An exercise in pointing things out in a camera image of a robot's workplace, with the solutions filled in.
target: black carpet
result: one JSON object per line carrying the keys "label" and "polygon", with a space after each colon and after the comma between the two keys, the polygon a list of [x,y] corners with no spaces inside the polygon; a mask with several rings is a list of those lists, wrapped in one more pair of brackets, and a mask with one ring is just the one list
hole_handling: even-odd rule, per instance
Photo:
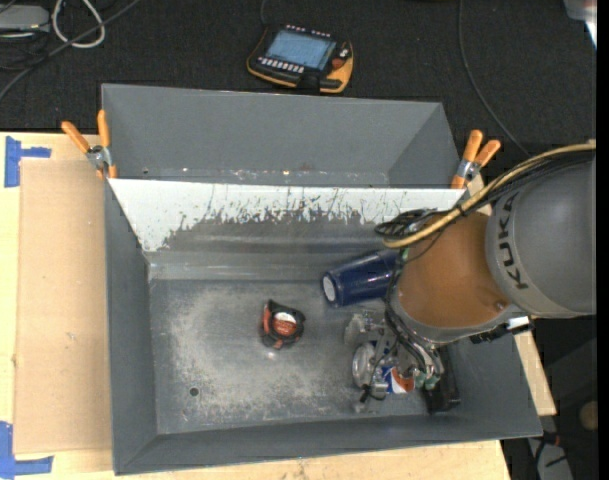
{"label": "black carpet", "polygon": [[[133,0],[91,1],[107,19]],[[62,49],[54,35],[45,38],[41,52],[61,51],[24,75],[9,65],[19,47],[0,45],[0,130],[59,131],[70,120],[94,133],[105,82],[274,91],[245,66],[263,31],[262,1],[141,0],[96,48]],[[266,0],[264,15],[352,41],[349,87],[320,97],[439,101],[460,151],[474,128],[501,139],[489,176],[523,160],[524,150],[596,136],[596,49],[562,0]],[[59,23],[73,38],[96,22],[70,0]]]}

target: blue tape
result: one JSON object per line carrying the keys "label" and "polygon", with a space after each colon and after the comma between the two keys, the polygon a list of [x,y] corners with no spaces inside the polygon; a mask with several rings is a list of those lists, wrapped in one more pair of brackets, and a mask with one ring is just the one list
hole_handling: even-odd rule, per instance
{"label": "blue tape", "polygon": [[22,143],[13,137],[6,137],[4,186],[18,187],[20,184],[20,160],[24,157],[50,158],[49,148],[32,147],[22,149]]}
{"label": "blue tape", "polygon": [[13,455],[13,425],[0,421],[0,478],[13,480],[17,475],[50,473],[53,456],[37,460],[15,460]]}

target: gray bin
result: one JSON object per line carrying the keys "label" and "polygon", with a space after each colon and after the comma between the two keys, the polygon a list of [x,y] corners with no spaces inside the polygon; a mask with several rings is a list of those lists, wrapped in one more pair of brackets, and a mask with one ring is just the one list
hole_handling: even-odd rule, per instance
{"label": "gray bin", "polygon": [[[382,248],[373,215],[457,199],[441,104],[107,84],[102,107],[116,473],[541,434],[510,336],[449,346],[448,412],[420,393],[352,408],[362,308],[320,279]],[[269,298],[306,315],[292,348],[260,340]]]}

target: blue cup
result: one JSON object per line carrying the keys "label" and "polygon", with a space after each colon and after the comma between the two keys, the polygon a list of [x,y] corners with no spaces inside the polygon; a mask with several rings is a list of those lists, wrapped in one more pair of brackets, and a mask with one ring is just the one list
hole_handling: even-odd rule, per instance
{"label": "blue cup", "polygon": [[322,276],[326,300],[341,307],[384,297],[398,255],[398,250],[386,249],[328,270]]}

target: tape measure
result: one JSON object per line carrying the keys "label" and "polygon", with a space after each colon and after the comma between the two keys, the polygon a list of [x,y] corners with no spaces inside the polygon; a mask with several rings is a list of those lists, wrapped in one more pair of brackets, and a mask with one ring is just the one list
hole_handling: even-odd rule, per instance
{"label": "tape measure", "polygon": [[305,320],[301,311],[269,299],[262,317],[262,342],[277,350],[296,343],[304,334]]}

